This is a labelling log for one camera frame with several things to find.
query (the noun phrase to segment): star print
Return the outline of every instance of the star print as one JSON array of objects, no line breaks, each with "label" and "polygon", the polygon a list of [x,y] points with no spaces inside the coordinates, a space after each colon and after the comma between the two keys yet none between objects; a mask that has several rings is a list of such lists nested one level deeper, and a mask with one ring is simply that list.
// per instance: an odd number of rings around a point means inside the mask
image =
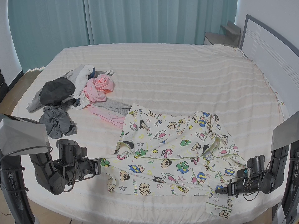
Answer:
[{"label": "star print", "polygon": [[178,177],[178,180],[181,180],[181,181],[183,182],[183,181],[186,180],[186,179],[185,179],[183,176],[181,176],[181,177],[179,176],[179,177]]},{"label": "star print", "polygon": [[219,197],[215,197],[214,200],[213,200],[213,202],[215,202],[215,203],[218,202],[218,201],[219,201]]},{"label": "star print", "polygon": [[121,187],[118,187],[120,189],[120,191],[126,191],[127,187],[124,187],[123,185]]}]

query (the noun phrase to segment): cartoon pajamas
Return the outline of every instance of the cartoon pajamas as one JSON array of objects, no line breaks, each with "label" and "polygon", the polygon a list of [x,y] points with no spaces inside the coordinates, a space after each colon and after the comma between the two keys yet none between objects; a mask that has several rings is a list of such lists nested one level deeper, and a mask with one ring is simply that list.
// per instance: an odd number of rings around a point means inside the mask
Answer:
[{"label": "cartoon pajamas", "polygon": [[228,218],[233,197],[215,193],[245,168],[215,114],[156,114],[133,104],[115,155],[101,159],[108,190],[133,195],[209,195],[206,211]]}]

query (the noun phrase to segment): white bed sheet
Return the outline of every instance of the white bed sheet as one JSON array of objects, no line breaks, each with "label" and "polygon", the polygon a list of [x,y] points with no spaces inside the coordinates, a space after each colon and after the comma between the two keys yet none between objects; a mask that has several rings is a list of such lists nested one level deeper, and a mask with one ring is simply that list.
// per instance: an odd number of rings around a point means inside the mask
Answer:
[{"label": "white bed sheet", "polygon": [[[202,110],[218,114],[245,160],[264,154],[266,164],[269,162],[272,130],[283,121],[277,98],[256,65],[239,50],[222,45],[104,44],[67,48],[36,78],[12,115],[39,120],[43,109],[32,114],[26,110],[35,93],[45,82],[81,64],[115,71],[115,89],[107,95],[112,99],[137,103],[156,113],[186,115]],[[114,153],[119,128],[87,109],[68,112],[77,123],[78,133],[67,138],[87,147],[88,157]],[[54,147],[53,159],[57,159],[56,140],[50,139],[50,144]],[[230,218],[223,220],[205,212],[206,196],[110,194],[106,174],[78,182],[72,192],[54,196],[36,182],[29,156],[22,157],[22,164],[31,200],[92,223],[244,223],[278,203],[285,188],[284,182],[271,194],[260,193],[252,202],[240,196]]]}]

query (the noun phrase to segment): tile floor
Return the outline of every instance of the tile floor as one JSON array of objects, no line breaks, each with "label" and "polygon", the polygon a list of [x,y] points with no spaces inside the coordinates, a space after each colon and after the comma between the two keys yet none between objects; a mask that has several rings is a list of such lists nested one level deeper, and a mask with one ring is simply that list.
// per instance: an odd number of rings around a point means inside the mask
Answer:
[{"label": "tile floor", "polygon": [[[26,73],[17,84],[7,93],[3,101],[0,103],[0,113],[11,114],[18,101],[27,91],[32,82],[39,75],[40,71],[32,71]],[[69,224],[70,218],[60,215],[56,212],[50,211],[29,200],[32,212],[38,217],[40,224]],[[3,193],[0,191],[0,212],[4,214],[10,213],[7,203],[4,199]],[[244,224],[270,224],[272,220],[272,209],[269,208],[263,214],[258,216],[255,220]],[[14,224],[14,219],[11,215],[5,216],[0,213],[0,223]],[[71,224],[82,224],[82,222],[73,220]]]}]

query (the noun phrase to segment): headboard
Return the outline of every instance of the headboard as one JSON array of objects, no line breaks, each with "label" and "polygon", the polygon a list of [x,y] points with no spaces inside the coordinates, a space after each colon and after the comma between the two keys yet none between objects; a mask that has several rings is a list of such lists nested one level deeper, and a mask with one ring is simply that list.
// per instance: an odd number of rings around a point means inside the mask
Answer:
[{"label": "headboard", "polygon": [[248,14],[240,49],[255,62],[279,93],[290,116],[299,111],[299,50]]}]

